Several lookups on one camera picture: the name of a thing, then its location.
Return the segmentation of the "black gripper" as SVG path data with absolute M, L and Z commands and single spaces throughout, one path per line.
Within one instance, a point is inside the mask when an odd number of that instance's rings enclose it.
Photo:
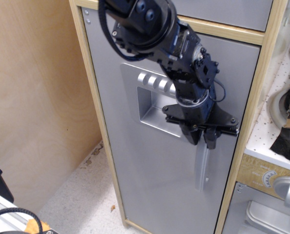
M 239 133 L 238 119 L 221 109 L 206 91 L 199 99 L 176 98 L 177 104 L 162 108 L 166 120 L 179 124 L 189 143 L 197 145 L 204 132 L 208 149 L 216 148 L 216 141 L 221 133 L 236 136 Z

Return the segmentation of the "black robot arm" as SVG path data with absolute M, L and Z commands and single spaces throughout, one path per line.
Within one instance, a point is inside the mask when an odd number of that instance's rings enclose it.
M 162 111 L 191 144 L 197 145 L 203 137 L 207 147 L 214 149 L 222 134 L 238 135 L 238 119 L 218 106 L 217 62 L 193 29 L 178 19 L 170 0 L 101 0 L 98 17 L 120 57 L 154 61 L 173 82 L 177 103 Z

